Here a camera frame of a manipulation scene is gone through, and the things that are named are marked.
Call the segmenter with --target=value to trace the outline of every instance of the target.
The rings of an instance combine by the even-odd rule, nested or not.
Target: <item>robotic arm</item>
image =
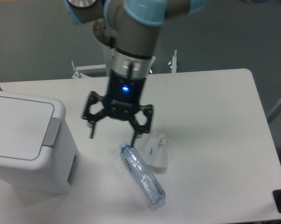
[[[202,8],[206,0],[64,1],[75,24],[97,20],[94,24],[97,39],[116,48],[106,95],[103,97],[92,91],[82,115],[92,128],[91,138],[96,123],[108,116],[130,122],[134,129],[133,146],[135,138],[151,129],[153,105],[139,105],[139,100],[161,26],[166,19]],[[91,106],[98,102],[104,108],[97,114],[90,113]],[[135,118],[139,111],[147,117],[144,125]]]

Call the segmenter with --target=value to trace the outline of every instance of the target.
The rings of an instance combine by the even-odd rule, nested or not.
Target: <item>white plastic container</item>
[[[0,91],[0,179],[67,193],[79,151],[57,99]]]

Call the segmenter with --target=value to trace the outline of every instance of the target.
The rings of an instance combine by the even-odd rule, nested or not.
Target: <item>white table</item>
[[[119,157],[127,122],[105,118],[95,139],[81,119],[91,90],[107,78],[2,83],[4,91],[60,99],[81,152],[68,195],[15,189],[0,180],[0,224],[222,224],[281,219],[272,191],[281,166],[248,70],[148,77],[141,103],[153,104],[153,130],[166,133],[169,167],[156,177],[165,204],[148,200]],[[136,141],[140,152],[148,139]]]

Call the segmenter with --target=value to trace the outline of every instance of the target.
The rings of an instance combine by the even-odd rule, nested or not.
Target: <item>light blue joint cover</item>
[[[65,3],[65,6],[67,8],[67,11],[71,17],[71,20],[72,22],[75,24],[75,25],[82,25],[83,23],[77,18],[77,16],[73,13],[69,3],[67,0],[64,0],[64,3]]]
[[[191,0],[189,13],[196,12],[200,10],[206,4],[206,0]]]
[[[136,21],[151,27],[159,27],[165,21],[167,0],[126,0],[124,9]]]
[[[105,20],[111,26],[111,28],[114,29],[114,27],[112,27],[112,25],[111,25],[111,23],[109,22],[109,19],[108,19],[108,9],[109,9],[110,4],[111,4],[111,0],[106,0],[105,1],[104,9],[103,9],[103,15],[104,15]]]

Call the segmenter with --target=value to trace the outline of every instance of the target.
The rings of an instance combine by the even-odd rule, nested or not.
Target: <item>bottle label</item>
[[[128,167],[129,171],[132,173],[131,164],[130,164],[129,161],[127,160],[126,156],[122,155],[121,158],[125,161],[126,166]]]

